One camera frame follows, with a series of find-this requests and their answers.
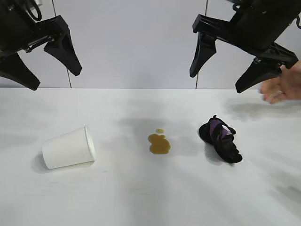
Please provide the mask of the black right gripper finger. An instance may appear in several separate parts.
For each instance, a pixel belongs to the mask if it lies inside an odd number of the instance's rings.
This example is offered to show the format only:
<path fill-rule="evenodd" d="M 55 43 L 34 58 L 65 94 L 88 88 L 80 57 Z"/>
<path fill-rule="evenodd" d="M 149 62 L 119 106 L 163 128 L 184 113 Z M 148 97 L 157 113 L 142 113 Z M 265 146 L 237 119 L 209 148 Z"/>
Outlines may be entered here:
<path fill-rule="evenodd" d="M 280 76 L 281 64 L 274 60 L 255 58 L 235 83 L 237 93 L 242 93 L 263 81 Z"/>
<path fill-rule="evenodd" d="M 215 41 L 215 37 L 198 32 L 196 51 L 190 66 L 190 77 L 196 77 L 202 66 L 216 53 Z"/>

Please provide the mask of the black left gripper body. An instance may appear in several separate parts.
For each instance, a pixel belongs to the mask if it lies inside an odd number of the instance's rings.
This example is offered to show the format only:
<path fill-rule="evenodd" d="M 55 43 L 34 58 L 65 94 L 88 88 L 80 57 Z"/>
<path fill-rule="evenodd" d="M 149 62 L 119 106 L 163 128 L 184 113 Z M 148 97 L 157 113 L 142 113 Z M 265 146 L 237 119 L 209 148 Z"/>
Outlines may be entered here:
<path fill-rule="evenodd" d="M 0 57 L 35 48 L 69 32 L 62 16 L 42 20 L 38 4 L 33 0 L 0 2 Z"/>

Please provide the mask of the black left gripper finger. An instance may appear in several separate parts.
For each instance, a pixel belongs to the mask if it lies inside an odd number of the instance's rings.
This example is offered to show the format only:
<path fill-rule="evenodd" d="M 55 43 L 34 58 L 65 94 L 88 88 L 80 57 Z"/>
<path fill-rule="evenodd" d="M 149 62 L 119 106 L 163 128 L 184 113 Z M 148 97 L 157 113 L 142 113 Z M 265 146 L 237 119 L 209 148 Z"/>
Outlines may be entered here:
<path fill-rule="evenodd" d="M 33 91 L 40 85 L 39 79 L 27 68 L 18 53 L 0 59 L 0 76 Z"/>
<path fill-rule="evenodd" d="M 60 61 L 74 76 L 79 76 L 82 66 L 73 48 L 71 34 L 69 32 L 54 41 L 49 41 L 44 51 Z"/>

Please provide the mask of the bare human hand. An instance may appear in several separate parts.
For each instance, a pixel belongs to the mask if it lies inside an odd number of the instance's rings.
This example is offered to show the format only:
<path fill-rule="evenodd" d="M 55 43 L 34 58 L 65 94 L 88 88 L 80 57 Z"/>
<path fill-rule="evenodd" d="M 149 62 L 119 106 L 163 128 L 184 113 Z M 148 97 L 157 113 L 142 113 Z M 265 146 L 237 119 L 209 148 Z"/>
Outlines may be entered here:
<path fill-rule="evenodd" d="M 301 62 L 298 61 L 290 69 L 280 67 L 279 77 L 264 81 L 260 87 L 263 100 L 276 104 L 285 100 L 301 99 Z"/>

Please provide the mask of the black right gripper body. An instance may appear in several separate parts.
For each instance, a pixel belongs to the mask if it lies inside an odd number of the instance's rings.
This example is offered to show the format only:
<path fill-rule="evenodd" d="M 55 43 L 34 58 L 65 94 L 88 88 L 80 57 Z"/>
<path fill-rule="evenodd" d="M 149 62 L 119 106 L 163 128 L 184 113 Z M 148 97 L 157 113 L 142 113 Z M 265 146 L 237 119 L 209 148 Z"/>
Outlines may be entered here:
<path fill-rule="evenodd" d="M 199 14 L 192 29 L 206 33 L 259 59 L 269 59 L 291 68 L 297 56 L 278 45 L 276 39 L 297 19 L 299 0 L 236 0 L 230 21 Z"/>

